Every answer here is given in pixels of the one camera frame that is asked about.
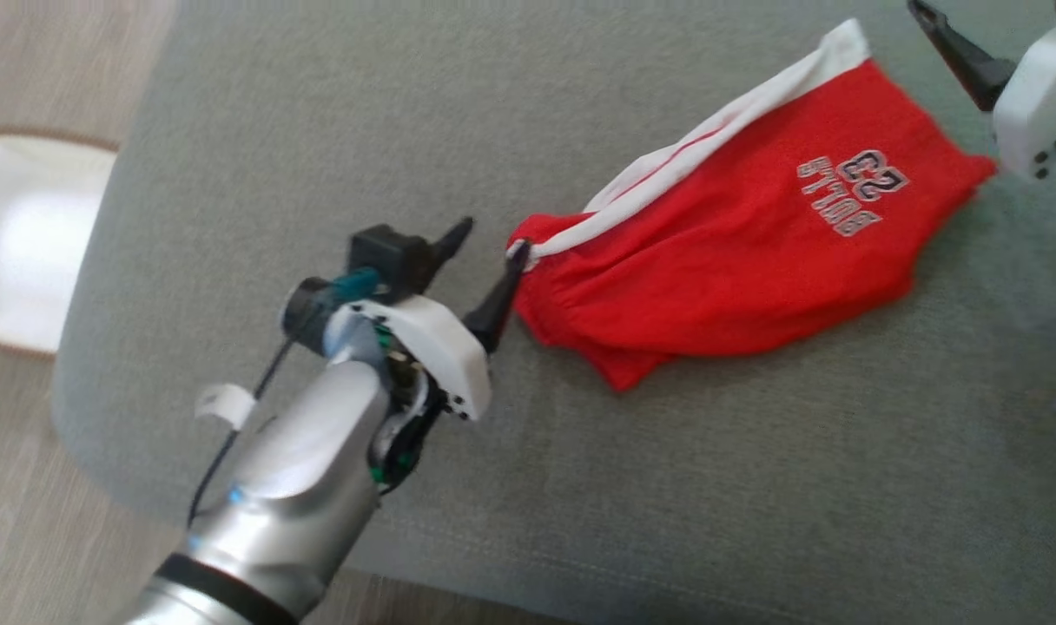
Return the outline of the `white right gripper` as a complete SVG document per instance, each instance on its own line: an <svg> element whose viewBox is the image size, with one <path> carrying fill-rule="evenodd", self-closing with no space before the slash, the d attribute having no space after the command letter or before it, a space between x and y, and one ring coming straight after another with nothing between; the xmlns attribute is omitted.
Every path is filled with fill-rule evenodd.
<svg viewBox="0 0 1056 625"><path fill-rule="evenodd" d="M1024 181L1039 178L1056 162L1056 24L1017 64L953 29L934 1L910 0L907 10L977 109L993 111L1001 167Z"/></svg>

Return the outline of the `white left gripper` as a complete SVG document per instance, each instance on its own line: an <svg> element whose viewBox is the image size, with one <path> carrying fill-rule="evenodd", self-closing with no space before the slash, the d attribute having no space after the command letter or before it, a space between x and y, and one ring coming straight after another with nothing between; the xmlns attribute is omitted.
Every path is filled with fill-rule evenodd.
<svg viewBox="0 0 1056 625"><path fill-rule="evenodd" d="M461 217L429 245L430 266L455 258L475 219ZM389 306L348 302L329 317L331 363L361 360L386 389L388 408L376 417L366 466L379 493L396 490L416 470L425 442L441 417L478 422L492 403L488 353L498 351L531 241L516 240L504 273L475 309L461 318L432 299L413 296Z"/></svg>

